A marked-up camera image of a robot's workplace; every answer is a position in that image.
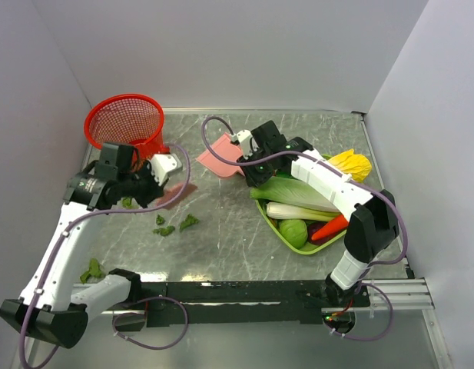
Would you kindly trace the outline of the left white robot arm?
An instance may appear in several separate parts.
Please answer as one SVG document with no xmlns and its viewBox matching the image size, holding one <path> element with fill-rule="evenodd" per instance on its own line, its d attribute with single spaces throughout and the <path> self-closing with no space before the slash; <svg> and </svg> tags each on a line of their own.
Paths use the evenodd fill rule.
<svg viewBox="0 0 474 369">
<path fill-rule="evenodd" d="M 20 334 L 56 347 L 72 348 L 88 324 L 103 311 L 121 304 L 137 307 L 143 298 L 139 274 L 114 269 L 98 283 L 74 292 L 81 263 L 92 238 L 110 214 L 120 214 L 117 203 L 133 198 L 138 213 L 164 194 L 164 186 L 183 168 L 168 152 L 141 158 L 132 145 L 104 143 L 97 160 L 88 163 L 67 184 L 57 228 L 33 277 L 17 299 L 6 299 L 0 317 Z"/>
</svg>

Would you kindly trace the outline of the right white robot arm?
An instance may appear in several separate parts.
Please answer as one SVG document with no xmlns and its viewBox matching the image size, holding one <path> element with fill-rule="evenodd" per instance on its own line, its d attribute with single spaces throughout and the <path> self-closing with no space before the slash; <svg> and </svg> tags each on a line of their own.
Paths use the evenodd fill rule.
<svg viewBox="0 0 474 369">
<path fill-rule="evenodd" d="M 273 121 L 232 134 L 230 141 L 242 149 L 237 165 L 249 186 L 268 188 L 277 180 L 277 173 L 284 172 L 293 185 L 310 187 L 312 199 L 324 198 L 345 218 L 345 251 L 326 277 L 327 300 L 344 306 L 367 271 L 379 264 L 380 252 L 405 233 L 393 196 L 355 181 L 304 139 L 286 139 Z"/>
</svg>

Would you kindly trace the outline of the pink hand brush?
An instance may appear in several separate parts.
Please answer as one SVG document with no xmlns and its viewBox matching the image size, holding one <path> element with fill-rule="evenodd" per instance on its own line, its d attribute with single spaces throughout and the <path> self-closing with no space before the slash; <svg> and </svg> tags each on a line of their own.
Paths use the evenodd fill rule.
<svg viewBox="0 0 474 369">
<path fill-rule="evenodd" d="M 155 201 L 154 206 L 170 210 L 196 190 L 197 186 L 195 184 L 189 183 L 185 185 L 183 182 L 178 183 L 171 188 L 165 189 L 163 196 Z"/>
</svg>

